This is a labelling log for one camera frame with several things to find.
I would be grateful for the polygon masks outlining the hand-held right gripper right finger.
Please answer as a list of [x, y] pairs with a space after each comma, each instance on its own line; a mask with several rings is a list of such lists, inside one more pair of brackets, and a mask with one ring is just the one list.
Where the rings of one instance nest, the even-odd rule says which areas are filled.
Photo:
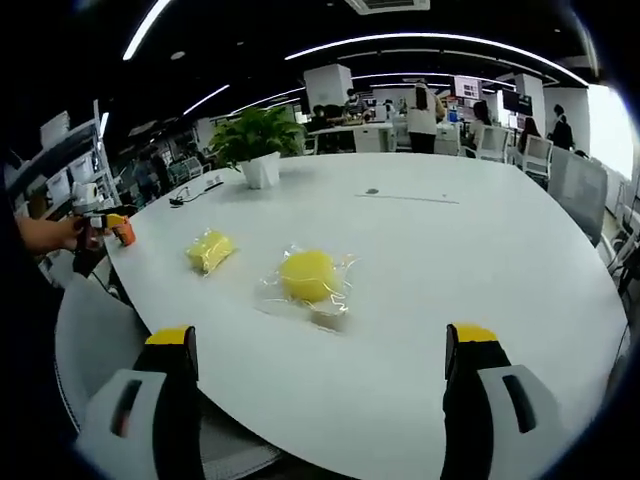
[[446, 334], [441, 477], [541, 478], [560, 451], [556, 398], [492, 331], [454, 323]]

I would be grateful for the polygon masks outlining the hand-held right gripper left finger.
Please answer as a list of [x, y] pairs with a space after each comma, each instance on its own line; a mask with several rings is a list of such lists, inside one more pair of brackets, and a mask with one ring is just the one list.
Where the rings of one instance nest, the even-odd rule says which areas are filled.
[[157, 331], [91, 398], [75, 451], [99, 479], [199, 479], [198, 378], [195, 328]]

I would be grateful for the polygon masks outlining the person's left hand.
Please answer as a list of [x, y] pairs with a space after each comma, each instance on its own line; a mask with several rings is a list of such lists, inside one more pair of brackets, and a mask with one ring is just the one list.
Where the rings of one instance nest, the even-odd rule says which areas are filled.
[[17, 216], [15, 220], [27, 250], [34, 254], [46, 254], [60, 249], [73, 251], [78, 237], [84, 231], [81, 217], [52, 221]]

